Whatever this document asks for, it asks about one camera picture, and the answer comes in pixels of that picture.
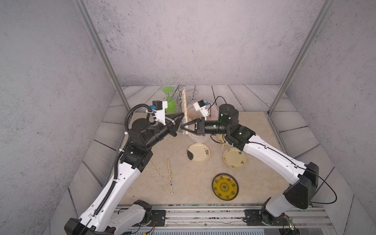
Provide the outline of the chopsticks pair four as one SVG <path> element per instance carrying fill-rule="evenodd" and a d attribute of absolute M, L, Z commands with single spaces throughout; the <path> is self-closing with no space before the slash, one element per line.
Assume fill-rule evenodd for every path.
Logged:
<path fill-rule="evenodd" d="M 185 120 L 188 120 L 186 89 L 183 90 L 182 97 L 183 97 L 182 110 L 185 115 Z"/>

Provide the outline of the chopsticks pair one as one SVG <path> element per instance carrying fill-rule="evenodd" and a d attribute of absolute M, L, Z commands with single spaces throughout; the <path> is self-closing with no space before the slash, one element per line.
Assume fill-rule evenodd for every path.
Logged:
<path fill-rule="evenodd" d="M 155 163 L 155 161 L 152 159 L 151 160 L 154 167 L 156 168 L 156 170 L 158 171 L 159 175 L 161 176 L 161 178 L 163 179 L 163 181 L 166 182 L 167 185 L 169 185 L 169 181 L 166 179 L 166 177 L 164 176 L 163 172 L 161 171 L 161 169 L 158 167 L 158 165 Z"/>

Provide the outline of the chopsticks pair two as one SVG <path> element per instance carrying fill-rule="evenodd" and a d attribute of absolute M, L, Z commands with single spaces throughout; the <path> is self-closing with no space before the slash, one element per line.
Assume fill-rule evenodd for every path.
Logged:
<path fill-rule="evenodd" d="M 169 182 L 170 194 L 174 194 L 172 175 L 171 175 L 171 167 L 170 167 L 170 159 L 167 159 L 167 171 L 168 171 L 168 182 Z"/>

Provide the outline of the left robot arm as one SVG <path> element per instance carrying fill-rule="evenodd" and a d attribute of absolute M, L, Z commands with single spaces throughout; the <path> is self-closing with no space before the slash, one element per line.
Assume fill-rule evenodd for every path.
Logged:
<path fill-rule="evenodd" d="M 121 235 L 136 224 L 151 220 L 152 206 L 142 200 L 114 215 L 120 200 L 141 175 L 153 153 L 152 147 L 167 135 L 177 136 L 184 113 L 165 114 L 164 103 L 138 104 L 127 114 L 125 134 L 128 140 L 115 158 L 112 178 L 90 207 L 71 218 L 64 230 L 68 235 Z"/>

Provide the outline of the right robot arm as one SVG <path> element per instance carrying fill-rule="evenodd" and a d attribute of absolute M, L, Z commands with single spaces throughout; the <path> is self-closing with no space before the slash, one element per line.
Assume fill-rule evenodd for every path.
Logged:
<path fill-rule="evenodd" d="M 292 208 L 305 210 L 313 203 L 319 182 L 323 180 L 318 165 L 306 164 L 270 146 L 253 130 L 239 123 L 239 112 L 231 104 L 220 105 L 218 120 L 206 119 L 209 110 L 204 101 L 196 102 L 194 107 L 203 117 L 181 124 L 182 130 L 199 136 L 223 134 L 229 145 L 261 160 L 288 181 L 289 186 L 283 193 L 264 202 L 259 211 L 263 224 L 272 225 L 286 211 Z"/>

